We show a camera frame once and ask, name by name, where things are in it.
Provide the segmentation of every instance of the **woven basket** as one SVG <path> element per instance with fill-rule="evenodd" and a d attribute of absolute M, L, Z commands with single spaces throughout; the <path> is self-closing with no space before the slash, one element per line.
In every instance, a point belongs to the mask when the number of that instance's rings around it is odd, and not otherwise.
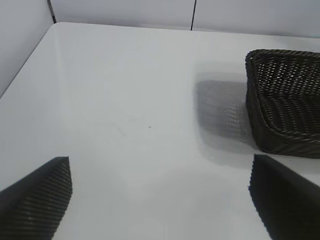
<path fill-rule="evenodd" d="M 320 53 L 259 49 L 245 58 L 246 108 L 257 146 L 320 158 Z"/>

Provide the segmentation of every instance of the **dark brown wicker basket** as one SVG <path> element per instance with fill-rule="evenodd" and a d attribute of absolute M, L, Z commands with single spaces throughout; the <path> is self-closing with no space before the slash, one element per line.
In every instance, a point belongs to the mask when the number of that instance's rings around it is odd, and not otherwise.
<path fill-rule="evenodd" d="M 259 49 L 245 59 L 246 108 L 257 146 L 320 158 L 320 53 Z"/>

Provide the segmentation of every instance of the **textured gripper pad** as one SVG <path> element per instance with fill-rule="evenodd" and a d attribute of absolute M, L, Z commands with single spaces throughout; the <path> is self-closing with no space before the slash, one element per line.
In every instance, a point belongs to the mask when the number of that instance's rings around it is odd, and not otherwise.
<path fill-rule="evenodd" d="M 68 157 L 56 157 L 0 192 L 0 240 L 51 240 L 72 195 Z"/>
<path fill-rule="evenodd" d="M 255 155 L 249 192 L 273 240 L 320 240 L 320 187 L 265 155 Z"/>

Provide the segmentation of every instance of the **white tabletop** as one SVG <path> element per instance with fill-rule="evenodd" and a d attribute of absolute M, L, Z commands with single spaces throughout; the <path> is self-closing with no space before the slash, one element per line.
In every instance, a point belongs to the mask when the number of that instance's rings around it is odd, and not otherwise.
<path fill-rule="evenodd" d="M 245 56 L 320 39 L 58 23 L 0 100 L 0 190 L 69 156 L 54 240 L 268 240 Z M 274 156 L 320 185 L 320 161 Z"/>

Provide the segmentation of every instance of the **glossy table surface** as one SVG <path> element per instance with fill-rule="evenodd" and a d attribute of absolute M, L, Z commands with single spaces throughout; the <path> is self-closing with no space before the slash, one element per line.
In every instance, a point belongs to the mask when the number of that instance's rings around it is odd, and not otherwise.
<path fill-rule="evenodd" d="M 268 240 L 245 56 L 320 39 L 58 23 L 0 99 L 0 190 L 69 156 L 54 240 Z M 320 161 L 273 156 L 320 185 Z"/>

